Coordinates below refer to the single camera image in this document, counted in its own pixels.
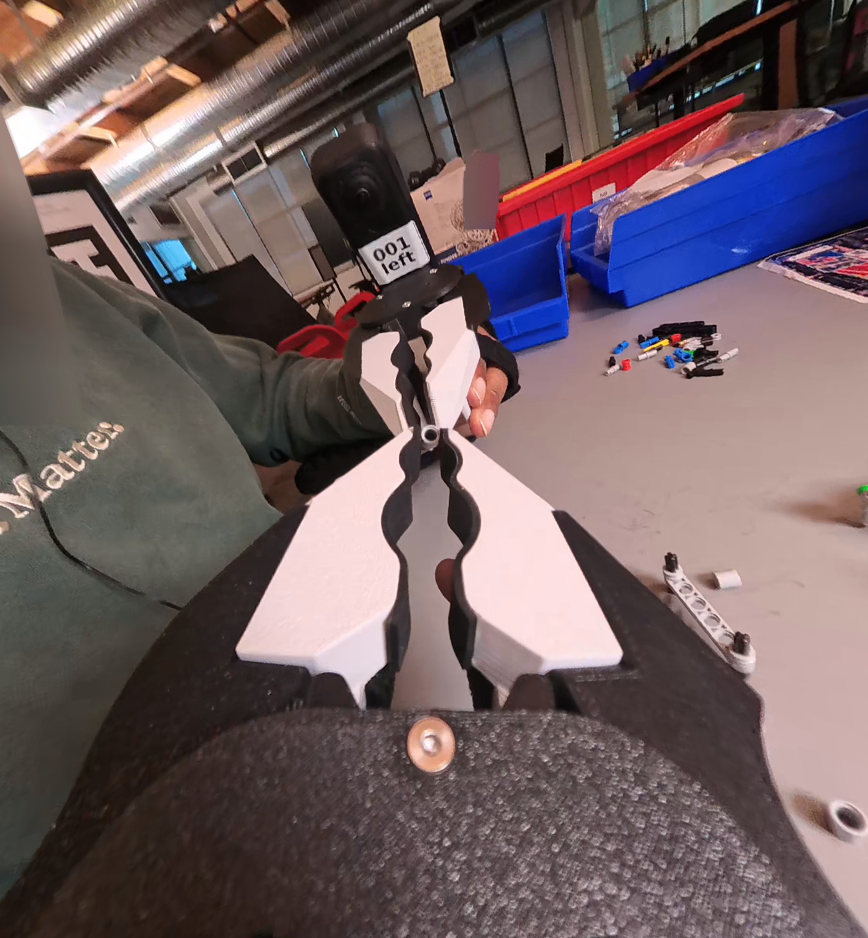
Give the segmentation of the small blue plastic bin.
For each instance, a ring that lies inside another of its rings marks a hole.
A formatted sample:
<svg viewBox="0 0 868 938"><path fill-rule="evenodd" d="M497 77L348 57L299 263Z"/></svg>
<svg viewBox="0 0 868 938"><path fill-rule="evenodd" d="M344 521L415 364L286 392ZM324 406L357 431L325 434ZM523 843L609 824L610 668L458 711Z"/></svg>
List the small blue plastic bin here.
<svg viewBox="0 0 868 938"><path fill-rule="evenodd" d="M512 352L569 334L567 217L558 216L454 260L487 290L491 323Z"/></svg>

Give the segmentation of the hanging paper sign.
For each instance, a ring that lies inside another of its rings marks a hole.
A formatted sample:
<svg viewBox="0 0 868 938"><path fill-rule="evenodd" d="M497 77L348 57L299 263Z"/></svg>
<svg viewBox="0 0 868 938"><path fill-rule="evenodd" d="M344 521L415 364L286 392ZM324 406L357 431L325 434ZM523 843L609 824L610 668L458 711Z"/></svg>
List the hanging paper sign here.
<svg viewBox="0 0 868 938"><path fill-rule="evenodd" d="M406 36L418 82L425 98L453 84L451 64L439 16L429 18Z"/></svg>

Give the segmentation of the black chair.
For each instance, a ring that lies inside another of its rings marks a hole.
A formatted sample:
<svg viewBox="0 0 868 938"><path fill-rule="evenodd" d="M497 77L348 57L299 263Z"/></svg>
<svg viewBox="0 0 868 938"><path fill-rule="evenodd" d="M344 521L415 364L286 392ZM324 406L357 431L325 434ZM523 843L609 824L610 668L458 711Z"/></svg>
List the black chair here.
<svg viewBox="0 0 868 938"><path fill-rule="evenodd" d="M165 287L177 309L209 332L275 348L316 319L254 256Z"/></svg>

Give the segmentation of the wooden workbench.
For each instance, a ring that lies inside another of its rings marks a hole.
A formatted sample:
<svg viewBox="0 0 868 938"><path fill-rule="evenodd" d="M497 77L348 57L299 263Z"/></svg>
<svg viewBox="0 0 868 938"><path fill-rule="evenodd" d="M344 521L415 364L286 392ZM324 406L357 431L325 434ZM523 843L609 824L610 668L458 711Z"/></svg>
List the wooden workbench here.
<svg viewBox="0 0 868 938"><path fill-rule="evenodd" d="M637 90L623 96L614 105L614 111L624 111L637 103L648 106L683 92L705 59L755 41L762 44L761 108L772 111L798 107L802 103L799 20L813 5L811 1L789 1L764 6L748 21L700 44L653 75Z"/></svg>

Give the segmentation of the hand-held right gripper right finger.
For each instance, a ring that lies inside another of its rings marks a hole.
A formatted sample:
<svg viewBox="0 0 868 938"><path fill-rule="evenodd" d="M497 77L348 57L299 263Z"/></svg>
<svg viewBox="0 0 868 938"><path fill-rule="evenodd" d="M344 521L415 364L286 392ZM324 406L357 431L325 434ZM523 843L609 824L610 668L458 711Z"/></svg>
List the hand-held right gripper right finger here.
<svg viewBox="0 0 868 938"><path fill-rule="evenodd" d="M473 707L503 704L524 675L610 669L623 649L557 513L458 432L445 431L441 475L460 540L451 647Z"/></svg>

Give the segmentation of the person's left hand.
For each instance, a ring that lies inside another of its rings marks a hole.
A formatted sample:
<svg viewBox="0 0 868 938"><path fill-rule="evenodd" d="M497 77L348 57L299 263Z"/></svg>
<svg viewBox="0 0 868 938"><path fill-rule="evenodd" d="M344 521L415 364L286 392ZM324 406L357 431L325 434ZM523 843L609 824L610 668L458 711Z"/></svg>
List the person's left hand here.
<svg viewBox="0 0 868 938"><path fill-rule="evenodd" d="M520 390L519 366L515 355L498 339L491 324L477 327L479 361L466 400L470 439L485 438L492 430L499 405Z"/></svg>

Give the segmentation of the red plastic object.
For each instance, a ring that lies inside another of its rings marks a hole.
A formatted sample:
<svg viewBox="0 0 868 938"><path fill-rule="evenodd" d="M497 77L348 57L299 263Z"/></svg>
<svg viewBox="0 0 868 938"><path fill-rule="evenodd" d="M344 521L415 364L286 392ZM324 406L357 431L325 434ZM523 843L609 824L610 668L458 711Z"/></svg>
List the red plastic object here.
<svg viewBox="0 0 868 938"><path fill-rule="evenodd" d="M329 324L317 323L298 330L281 341L276 352L316 359L343 358L348 336L358 324L356 313L376 297L368 291L359 292L340 307Z"/></svg>

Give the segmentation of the large clear plastic bag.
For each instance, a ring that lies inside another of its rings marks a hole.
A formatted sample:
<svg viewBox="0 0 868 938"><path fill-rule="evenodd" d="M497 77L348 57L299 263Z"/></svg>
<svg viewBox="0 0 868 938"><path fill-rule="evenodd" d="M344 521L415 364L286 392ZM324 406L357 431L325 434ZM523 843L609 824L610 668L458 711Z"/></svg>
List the large clear plastic bag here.
<svg viewBox="0 0 868 938"><path fill-rule="evenodd" d="M598 217L594 254L603 257L610 251L618 217L842 120L837 111L827 108L726 114L594 210Z"/></svg>

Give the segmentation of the white cardboard box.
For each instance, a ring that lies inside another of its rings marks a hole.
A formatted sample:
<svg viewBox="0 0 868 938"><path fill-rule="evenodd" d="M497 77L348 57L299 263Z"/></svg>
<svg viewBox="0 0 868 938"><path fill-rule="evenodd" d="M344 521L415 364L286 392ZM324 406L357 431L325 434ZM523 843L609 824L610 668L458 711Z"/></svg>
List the white cardboard box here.
<svg viewBox="0 0 868 938"><path fill-rule="evenodd" d="M497 242L499 158L453 158L411 194L436 259L448 263Z"/></svg>

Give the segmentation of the colourful lego instruction booklet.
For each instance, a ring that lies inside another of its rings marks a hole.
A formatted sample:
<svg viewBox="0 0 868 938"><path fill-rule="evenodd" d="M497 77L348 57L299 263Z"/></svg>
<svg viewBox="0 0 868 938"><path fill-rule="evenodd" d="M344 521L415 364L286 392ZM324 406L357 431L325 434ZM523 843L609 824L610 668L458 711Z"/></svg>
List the colourful lego instruction booklet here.
<svg viewBox="0 0 868 938"><path fill-rule="evenodd" d="M834 295L868 302L868 226L780 252L759 267Z"/></svg>

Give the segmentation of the silver ventilation duct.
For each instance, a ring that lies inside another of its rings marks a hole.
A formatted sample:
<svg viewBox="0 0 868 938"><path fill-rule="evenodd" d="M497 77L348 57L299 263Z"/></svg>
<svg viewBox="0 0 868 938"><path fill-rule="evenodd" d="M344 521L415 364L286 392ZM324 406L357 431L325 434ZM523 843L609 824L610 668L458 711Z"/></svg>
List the silver ventilation duct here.
<svg viewBox="0 0 868 938"><path fill-rule="evenodd" d="M145 120L88 168L119 209L152 203L398 54L407 34L432 18L452 24L470 15L484 31L509 10L510 2L326 2Z"/></svg>
<svg viewBox="0 0 868 938"><path fill-rule="evenodd" d="M0 69L4 86L41 108L103 76L125 80L205 28L232 1L87 2L41 44Z"/></svg>

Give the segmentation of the pile of loose lego pieces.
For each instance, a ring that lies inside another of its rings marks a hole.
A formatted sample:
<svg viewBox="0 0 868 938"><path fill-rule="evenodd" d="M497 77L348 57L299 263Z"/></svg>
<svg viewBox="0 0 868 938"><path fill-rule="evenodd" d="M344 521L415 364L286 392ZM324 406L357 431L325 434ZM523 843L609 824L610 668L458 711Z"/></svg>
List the pile of loose lego pieces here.
<svg viewBox="0 0 868 938"><path fill-rule="evenodd" d="M721 350L717 326L700 320L660 323L650 333L639 334L636 341L635 350L627 341L614 346L604 367L605 376L657 361L663 369L687 380L717 378L724 376L725 366L740 353L736 347Z"/></svg>

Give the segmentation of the grey lego beam with holes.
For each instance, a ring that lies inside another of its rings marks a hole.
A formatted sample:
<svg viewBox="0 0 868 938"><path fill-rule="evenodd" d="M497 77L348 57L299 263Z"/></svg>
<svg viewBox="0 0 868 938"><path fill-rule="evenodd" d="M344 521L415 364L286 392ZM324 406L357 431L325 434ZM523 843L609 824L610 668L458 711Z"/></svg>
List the grey lego beam with holes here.
<svg viewBox="0 0 868 938"><path fill-rule="evenodd" d="M675 553L664 555L662 578L687 618L703 631L726 663L741 676L751 676L756 670L751 637L729 626L684 573Z"/></svg>

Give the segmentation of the large blue plastic bin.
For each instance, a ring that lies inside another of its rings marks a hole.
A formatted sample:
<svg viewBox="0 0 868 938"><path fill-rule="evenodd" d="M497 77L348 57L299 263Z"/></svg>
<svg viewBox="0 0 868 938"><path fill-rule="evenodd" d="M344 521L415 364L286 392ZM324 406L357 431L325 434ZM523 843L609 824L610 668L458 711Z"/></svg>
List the large blue plastic bin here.
<svg viewBox="0 0 868 938"><path fill-rule="evenodd" d="M868 96L837 119L765 155L687 185L613 220L604 204L572 218L575 272L626 307L868 221Z"/></svg>

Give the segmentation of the black framed sign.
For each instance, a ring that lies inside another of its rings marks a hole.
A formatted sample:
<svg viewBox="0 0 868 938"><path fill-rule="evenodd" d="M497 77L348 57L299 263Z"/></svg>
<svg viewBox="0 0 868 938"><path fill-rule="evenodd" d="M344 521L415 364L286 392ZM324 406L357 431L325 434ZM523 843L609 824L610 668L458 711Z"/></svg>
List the black framed sign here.
<svg viewBox="0 0 868 938"><path fill-rule="evenodd" d="M33 174L26 180L52 256L168 298L166 283L92 171Z"/></svg>

